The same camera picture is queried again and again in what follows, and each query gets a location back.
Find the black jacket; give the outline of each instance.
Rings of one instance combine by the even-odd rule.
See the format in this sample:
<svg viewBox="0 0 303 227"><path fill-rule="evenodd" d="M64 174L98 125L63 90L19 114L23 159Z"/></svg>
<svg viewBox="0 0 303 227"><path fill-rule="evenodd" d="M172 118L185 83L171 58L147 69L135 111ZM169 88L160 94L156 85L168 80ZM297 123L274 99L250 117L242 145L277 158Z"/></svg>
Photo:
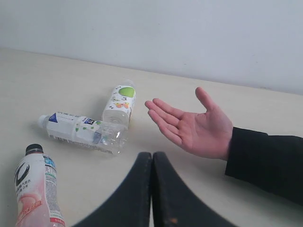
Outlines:
<svg viewBox="0 0 303 227"><path fill-rule="evenodd" d="M225 174L303 205L303 139L234 128Z"/></svg>

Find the bottle cap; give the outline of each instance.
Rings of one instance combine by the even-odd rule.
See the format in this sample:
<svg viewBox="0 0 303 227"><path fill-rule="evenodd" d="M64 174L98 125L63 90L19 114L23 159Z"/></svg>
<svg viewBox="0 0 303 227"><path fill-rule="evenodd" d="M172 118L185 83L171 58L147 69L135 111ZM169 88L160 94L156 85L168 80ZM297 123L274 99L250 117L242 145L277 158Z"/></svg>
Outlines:
<svg viewBox="0 0 303 227"><path fill-rule="evenodd" d="M47 115L42 115L42 116L39 117L39 119L38 119L38 125L39 125L40 128L44 128L43 122L44 122L44 120L45 120L47 117L48 117Z"/></svg>
<svg viewBox="0 0 303 227"><path fill-rule="evenodd" d="M34 143L31 145L28 145L25 151L25 155L29 155L35 152L43 153L42 146L40 144Z"/></svg>

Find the water bottle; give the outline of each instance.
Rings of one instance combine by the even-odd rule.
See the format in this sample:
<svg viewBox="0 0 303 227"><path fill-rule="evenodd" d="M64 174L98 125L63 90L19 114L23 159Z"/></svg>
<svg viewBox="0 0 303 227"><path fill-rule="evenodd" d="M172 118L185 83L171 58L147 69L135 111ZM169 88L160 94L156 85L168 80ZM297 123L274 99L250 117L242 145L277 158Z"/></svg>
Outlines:
<svg viewBox="0 0 303 227"><path fill-rule="evenodd" d="M64 227L57 204L57 172L42 146L31 144L15 172L16 227Z"/></svg>
<svg viewBox="0 0 303 227"><path fill-rule="evenodd" d="M131 80L126 80L114 88L111 98L103 111L102 120L104 122L122 124L128 128L135 100L134 83Z"/></svg>
<svg viewBox="0 0 303 227"><path fill-rule="evenodd" d="M38 125L46 129L49 137L86 148L117 155L126 143L124 125L95 121L88 117L63 112L42 115Z"/></svg>

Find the hand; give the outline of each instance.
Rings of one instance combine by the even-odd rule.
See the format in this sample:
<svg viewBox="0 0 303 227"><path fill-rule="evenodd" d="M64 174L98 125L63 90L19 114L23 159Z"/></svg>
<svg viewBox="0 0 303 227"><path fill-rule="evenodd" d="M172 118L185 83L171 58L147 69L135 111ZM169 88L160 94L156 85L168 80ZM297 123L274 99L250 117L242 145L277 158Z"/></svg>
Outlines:
<svg viewBox="0 0 303 227"><path fill-rule="evenodd" d="M196 89L196 96L206 113L184 112L157 98L145 105L167 139L194 155L227 160L232 122L201 87Z"/></svg>

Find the table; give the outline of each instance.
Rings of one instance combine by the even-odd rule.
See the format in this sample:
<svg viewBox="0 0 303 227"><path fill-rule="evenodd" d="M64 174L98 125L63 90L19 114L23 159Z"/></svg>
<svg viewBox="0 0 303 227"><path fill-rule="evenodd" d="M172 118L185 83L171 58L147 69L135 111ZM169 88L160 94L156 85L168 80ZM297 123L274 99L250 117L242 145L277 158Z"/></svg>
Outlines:
<svg viewBox="0 0 303 227"><path fill-rule="evenodd" d="M125 79L136 84L137 100L129 142L121 155L104 157L98 151L51 140L38 128L40 115L56 111L100 119L111 90ZM224 176L226 162L195 157L161 135L144 101L159 97L177 108L203 112L195 97L197 86L209 92L235 126L303 137L303 96L0 49L1 225L15 224L14 171L26 146L40 143L57 166L58 202L67 226L111 195L139 152L157 150L166 152L200 199L234 224L302 226L303 207Z"/></svg>

